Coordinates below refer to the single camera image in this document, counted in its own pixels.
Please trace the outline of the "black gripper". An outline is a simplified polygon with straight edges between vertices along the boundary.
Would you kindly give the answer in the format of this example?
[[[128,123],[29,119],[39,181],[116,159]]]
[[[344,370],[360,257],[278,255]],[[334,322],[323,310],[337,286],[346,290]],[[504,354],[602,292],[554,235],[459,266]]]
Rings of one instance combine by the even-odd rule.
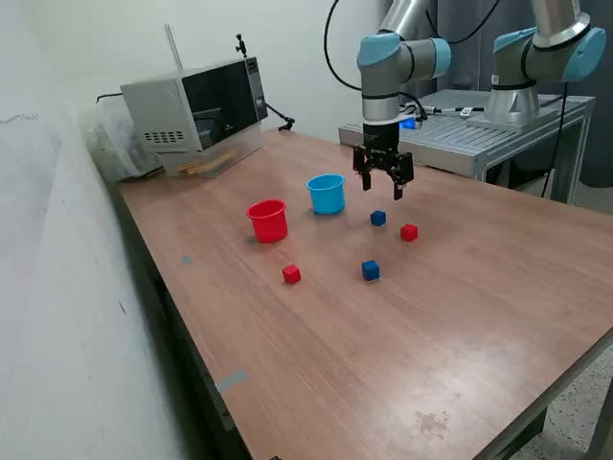
[[[394,200],[403,197],[403,189],[414,180],[413,155],[399,153],[399,122],[385,125],[363,125],[363,145],[353,148],[353,170],[361,177],[362,190],[372,188],[371,170],[374,150],[383,152],[381,162],[390,164],[389,175],[394,182]]]

